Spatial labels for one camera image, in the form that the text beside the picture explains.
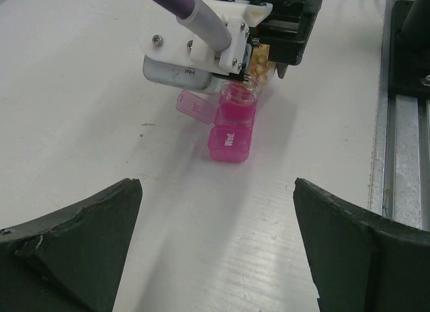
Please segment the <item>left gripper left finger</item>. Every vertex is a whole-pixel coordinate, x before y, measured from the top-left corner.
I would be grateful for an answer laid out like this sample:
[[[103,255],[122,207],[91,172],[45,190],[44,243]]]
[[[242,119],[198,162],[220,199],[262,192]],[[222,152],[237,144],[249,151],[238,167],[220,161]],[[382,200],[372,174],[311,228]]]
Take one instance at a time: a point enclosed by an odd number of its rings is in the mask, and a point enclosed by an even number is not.
[[[1,230],[2,311],[112,311],[142,200],[124,179]]]

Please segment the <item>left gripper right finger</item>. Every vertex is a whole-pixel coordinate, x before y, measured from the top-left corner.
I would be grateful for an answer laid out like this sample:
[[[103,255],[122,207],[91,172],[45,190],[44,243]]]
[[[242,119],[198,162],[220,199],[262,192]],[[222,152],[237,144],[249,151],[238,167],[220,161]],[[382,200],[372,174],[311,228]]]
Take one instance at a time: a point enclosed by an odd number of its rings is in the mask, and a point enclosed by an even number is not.
[[[320,311],[429,310],[429,232],[302,178],[293,200]]]

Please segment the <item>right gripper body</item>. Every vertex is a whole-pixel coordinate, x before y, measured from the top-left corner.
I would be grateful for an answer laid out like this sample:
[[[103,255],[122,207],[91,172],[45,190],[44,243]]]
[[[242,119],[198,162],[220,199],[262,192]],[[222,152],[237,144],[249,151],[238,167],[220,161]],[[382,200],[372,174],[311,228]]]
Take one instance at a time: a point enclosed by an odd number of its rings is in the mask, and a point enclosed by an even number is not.
[[[251,3],[272,6],[269,15],[251,30],[254,41],[268,45],[271,62],[299,65],[323,0],[251,0]]]

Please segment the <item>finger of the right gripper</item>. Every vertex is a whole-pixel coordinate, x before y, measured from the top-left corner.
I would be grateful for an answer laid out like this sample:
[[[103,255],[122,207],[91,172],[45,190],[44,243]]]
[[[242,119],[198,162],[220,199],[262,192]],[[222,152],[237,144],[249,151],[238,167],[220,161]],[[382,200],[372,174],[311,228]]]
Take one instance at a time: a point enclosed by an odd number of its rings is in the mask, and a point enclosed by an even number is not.
[[[288,64],[276,63],[277,76],[280,79],[283,79],[285,77],[287,70],[288,70]]]

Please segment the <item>clear bottle yellow pills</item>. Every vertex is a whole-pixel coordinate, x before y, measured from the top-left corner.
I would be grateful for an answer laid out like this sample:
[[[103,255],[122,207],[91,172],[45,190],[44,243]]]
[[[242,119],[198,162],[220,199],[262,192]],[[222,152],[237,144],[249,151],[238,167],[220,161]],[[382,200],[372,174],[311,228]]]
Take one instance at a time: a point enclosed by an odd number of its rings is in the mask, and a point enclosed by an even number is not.
[[[276,64],[269,61],[269,45],[260,44],[253,49],[251,64],[244,82],[225,81],[220,95],[226,101],[239,106],[252,106],[273,78]]]

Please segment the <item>pink weekly pill organizer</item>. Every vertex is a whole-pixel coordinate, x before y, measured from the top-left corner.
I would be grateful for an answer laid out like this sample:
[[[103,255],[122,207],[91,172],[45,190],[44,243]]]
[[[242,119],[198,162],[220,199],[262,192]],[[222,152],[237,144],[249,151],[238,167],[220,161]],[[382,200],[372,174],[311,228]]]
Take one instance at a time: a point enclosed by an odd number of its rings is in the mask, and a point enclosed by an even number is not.
[[[257,103],[249,106],[234,103],[225,93],[218,93],[216,105],[194,93],[183,90],[176,109],[213,127],[208,137],[211,159],[242,163],[249,157]]]

